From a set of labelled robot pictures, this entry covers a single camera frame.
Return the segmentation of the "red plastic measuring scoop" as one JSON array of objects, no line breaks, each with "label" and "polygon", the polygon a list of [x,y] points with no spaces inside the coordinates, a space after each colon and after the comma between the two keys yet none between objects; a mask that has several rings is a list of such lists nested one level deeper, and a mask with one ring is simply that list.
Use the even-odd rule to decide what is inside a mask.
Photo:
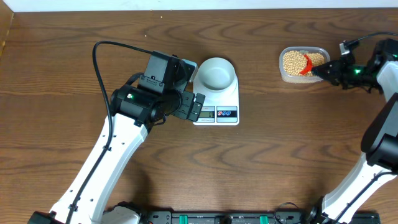
[{"label": "red plastic measuring scoop", "polygon": [[307,74],[313,68],[313,63],[312,63],[311,58],[307,54],[304,54],[303,56],[307,59],[307,64],[306,64],[305,68],[301,72],[299,72],[299,74],[301,74],[301,75]]}]

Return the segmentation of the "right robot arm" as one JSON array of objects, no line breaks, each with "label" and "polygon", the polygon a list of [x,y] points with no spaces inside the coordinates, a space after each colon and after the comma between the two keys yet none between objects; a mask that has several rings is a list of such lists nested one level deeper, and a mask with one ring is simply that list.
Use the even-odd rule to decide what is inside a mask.
[{"label": "right robot arm", "polygon": [[330,193],[322,196],[307,217],[307,223],[349,223],[357,209],[385,183],[397,177],[397,41],[377,42],[367,65],[357,65],[353,50],[359,40],[340,44],[341,56],[312,72],[343,89],[377,89],[386,104],[361,140],[358,162]]}]

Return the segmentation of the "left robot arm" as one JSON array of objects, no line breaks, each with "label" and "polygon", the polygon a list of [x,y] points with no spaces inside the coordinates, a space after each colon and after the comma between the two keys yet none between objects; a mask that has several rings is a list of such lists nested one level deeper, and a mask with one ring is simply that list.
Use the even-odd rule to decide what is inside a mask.
[{"label": "left robot arm", "polygon": [[168,115],[197,121],[204,95],[186,91],[198,70],[195,62],[153,51],[143,73],[114,91],[101,135],[75,180],[48,213],[34,212],[29,223],[139,223],[141,212],[105,206],[123,170],[155,125]]}]

